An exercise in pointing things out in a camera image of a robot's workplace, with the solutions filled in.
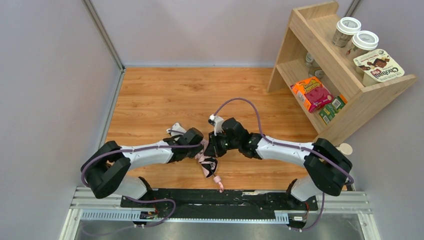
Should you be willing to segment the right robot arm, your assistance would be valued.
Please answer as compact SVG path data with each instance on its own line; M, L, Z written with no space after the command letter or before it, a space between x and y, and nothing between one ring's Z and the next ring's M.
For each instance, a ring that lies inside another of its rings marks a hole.
M204 155L222 157L230 150L238 150L250 159L279 160L306 169L308 175L295 179L287 188L293 199L305 202L318 194L339 196L351 182L351 161L330 141L318 138L315 142L291 142L260 133L248 132L235 118L227 120L211 115L213 126Z

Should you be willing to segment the pink folding umbrella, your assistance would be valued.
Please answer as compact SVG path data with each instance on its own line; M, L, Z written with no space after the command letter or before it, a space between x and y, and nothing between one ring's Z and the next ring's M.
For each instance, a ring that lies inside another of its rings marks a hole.
M200 142L203 145L203 149L195 155L195 159L201 166L201 169L206 178L212 178L213 181L219 186L219 192L224 192L224 185L222 183L222 179L219 175L216 175L216 170L218 167L218 160L213 156L206 156L205 150L208 146L208 141L203 139Z

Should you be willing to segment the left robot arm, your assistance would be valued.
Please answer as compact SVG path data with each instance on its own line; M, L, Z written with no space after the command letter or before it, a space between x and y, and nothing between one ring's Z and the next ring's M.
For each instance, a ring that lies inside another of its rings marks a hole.
M139 200L149 192L149 186L142 177L129 176L130 170L192 159L205 145L204 135L194 127L145 145L124 146L111 140L81 166L81 181L97 199L115 194Z

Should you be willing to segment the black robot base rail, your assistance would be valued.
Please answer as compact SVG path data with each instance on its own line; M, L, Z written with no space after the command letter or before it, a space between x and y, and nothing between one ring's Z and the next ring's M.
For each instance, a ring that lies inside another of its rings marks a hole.
M319 210L317 198L305 203L290 203L284 191L214 189L153 190L156 203L136 203L126 197L118 199L112 209L88 209L83 220L131 221L135 224L154 223L166 218L168 222L199 223L279 223L305 224L309 213Z

